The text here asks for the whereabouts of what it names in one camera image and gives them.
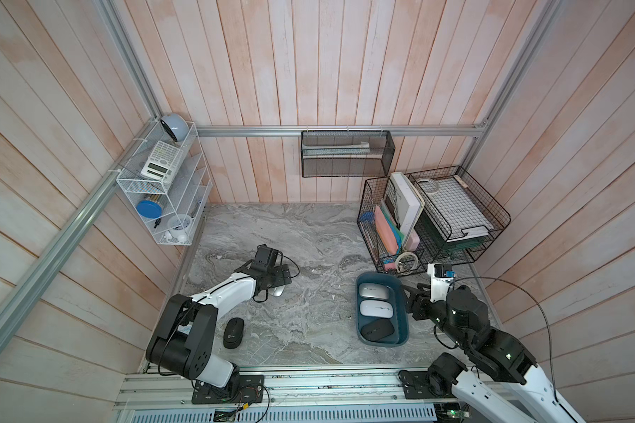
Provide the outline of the black mesh wall basket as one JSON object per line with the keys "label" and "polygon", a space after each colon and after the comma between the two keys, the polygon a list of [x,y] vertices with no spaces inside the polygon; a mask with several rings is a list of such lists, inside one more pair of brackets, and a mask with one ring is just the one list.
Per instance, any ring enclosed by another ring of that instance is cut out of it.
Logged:
{"label": "black mesh wall basket", "polygon": [[388,130],[305,130],[300,140],[301,176],[387,176],[395,149]]}

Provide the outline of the pink folder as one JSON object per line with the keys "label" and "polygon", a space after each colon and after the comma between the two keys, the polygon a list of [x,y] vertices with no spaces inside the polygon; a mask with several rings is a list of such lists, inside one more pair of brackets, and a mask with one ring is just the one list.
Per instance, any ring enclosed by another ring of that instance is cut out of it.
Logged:
{"label": "pink folder", "polygon": [[398,238],[379,206],[374,209],[374,220],[377,234],[384,244],[386,252],[389,255],[396,255],[400,249]]}

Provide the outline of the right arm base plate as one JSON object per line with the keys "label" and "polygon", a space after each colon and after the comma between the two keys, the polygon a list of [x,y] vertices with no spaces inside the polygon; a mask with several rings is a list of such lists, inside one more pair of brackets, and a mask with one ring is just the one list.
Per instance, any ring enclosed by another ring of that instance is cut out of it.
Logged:
{"label": "right arm base plate", "polygon": [[400,370],[398,379],[402,384],[405,399],[443,398],[444,386],[430,376],[428,371]]}

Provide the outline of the white grid notepad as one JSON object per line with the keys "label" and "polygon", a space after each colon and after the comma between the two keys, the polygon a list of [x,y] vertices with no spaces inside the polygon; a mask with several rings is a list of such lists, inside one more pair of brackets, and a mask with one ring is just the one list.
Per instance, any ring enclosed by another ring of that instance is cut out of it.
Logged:
{"label": "white grid notepad", "polygon": [[425,195],[428,215],[447,241],[480,238],[495,229],[455,178],[417,179],[416,186]]}

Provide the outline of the white computer mouse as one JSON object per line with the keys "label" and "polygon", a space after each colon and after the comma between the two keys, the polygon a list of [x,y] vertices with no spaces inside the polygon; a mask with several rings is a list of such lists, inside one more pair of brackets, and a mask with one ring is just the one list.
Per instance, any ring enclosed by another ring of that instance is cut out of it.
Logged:
{"label": "white computer mouse", "polygon": [[360,314],[364,317],[390,319],[393,317],[393,305],[387,301],[364,300],[359,306]]}

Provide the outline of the teal plastic storage tray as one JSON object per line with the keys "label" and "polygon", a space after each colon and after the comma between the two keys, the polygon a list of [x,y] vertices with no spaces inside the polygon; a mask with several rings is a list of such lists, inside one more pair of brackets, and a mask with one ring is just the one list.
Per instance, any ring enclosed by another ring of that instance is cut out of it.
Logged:
{"label": "teal plastic storage tray", "polygon": [[356,332],[365,345],[401,347],[409,339],[406,297],[392,275],[368,271],[356,279]]}

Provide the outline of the black mouse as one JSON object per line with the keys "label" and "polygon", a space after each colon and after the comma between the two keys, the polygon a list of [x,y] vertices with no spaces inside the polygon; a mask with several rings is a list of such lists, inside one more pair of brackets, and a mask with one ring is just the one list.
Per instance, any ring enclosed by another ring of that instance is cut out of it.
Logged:
{"label": "black mouse", "polygon": [[379,318],[363,326],[360,331],[362,337],[370,342],[379,342],[395,333],[390,319]]}
{"label": "black mouse", "polygon": [[231,318],[225,327],[222,344],[226,349],[237,349],[243,340],[244,320],[240,317]]}

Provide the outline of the blue grey round speaker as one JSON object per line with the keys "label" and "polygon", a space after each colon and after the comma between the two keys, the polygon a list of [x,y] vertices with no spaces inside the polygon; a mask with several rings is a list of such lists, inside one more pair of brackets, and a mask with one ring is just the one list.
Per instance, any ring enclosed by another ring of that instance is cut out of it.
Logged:
{"label": "blue grey round speaker", "polygon": [[189,125],[179,114],[168,114],[160,119],[164,132],[174,143],[185,141],[189,133]]}

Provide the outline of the white desk calculator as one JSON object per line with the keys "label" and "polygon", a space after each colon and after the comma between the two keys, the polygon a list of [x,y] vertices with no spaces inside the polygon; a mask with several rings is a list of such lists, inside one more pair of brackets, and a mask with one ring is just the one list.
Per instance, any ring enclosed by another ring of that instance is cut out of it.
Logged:
{"label": "white desk calculator", "polygon": [[145,178],[170,184],[184,158],[185,151],[181,148],[167,142],[158,141],[155,143],[140,174]]}

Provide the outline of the white thick book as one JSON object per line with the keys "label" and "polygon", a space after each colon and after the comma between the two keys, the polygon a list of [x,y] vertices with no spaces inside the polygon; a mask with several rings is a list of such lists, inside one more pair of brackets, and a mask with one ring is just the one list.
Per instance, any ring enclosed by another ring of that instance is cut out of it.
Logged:
{"label": "white thick book", "polygon": [[405,247],[425,208],[424,200],[405,174],[395,172],[388,178],[383,204]]}

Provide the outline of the blue lid pencil jar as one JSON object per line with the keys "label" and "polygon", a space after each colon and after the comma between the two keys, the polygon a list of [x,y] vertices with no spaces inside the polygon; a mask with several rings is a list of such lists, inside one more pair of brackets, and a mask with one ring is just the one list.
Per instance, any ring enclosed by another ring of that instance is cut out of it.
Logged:
{"label": "blue lid pencil jar", "polygon": [[156,220],[162,216],[164,206],[162,196],[146,196],[136,205],[138,214],[148,220]]}

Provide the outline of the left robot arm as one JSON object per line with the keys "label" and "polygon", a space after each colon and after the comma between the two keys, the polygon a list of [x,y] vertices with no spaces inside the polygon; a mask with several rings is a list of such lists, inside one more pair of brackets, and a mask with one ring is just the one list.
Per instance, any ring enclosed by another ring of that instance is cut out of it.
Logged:
{"label": "left robot arm", "polygon": [[255,257],[218,285],[186,296],[175,294],[160,315],[146,348],[146,360],[158,374],[179,375],[192,383],[192,402],[244,405],[270,400],[262,376],[242,376],[240,368],[213,353],[217,324],[247,301],[279,297],[301,273],[280,250],[259,245]]}

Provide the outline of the tape roll by rack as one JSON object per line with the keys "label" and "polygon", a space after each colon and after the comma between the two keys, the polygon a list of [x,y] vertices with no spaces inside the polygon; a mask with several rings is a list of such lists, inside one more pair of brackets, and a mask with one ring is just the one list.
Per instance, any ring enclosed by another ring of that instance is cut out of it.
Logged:
{"label": "tape roll by rack", "polygon": [[399,274],[409,274],[416,270],[419,266],[419,258],[416,253],[411,251],[405,251],[400,253],[395,259],[395,270]]}

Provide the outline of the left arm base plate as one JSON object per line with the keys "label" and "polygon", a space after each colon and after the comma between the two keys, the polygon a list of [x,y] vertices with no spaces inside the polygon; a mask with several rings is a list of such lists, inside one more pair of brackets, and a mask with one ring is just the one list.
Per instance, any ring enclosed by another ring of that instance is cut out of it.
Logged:
{"label": "left arm base plate", "polygon": [[264,399],[264,375],[233,375],[229,383],[218,388],[197,381],[194,384],[194,405],[257,404]]}

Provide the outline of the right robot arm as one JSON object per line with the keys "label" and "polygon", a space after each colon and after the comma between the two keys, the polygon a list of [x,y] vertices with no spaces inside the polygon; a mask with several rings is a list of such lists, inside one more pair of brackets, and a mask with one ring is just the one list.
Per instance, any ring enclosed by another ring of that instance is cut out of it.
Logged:
{"label": "right robot arm", "polygon": [[453,397],[492,422],[582,422],[529,350],[497,329],[468,287],[405,287],[406,310],[429,320],[468,357],[444,352],[425,371],[402,370],[407,399]]}

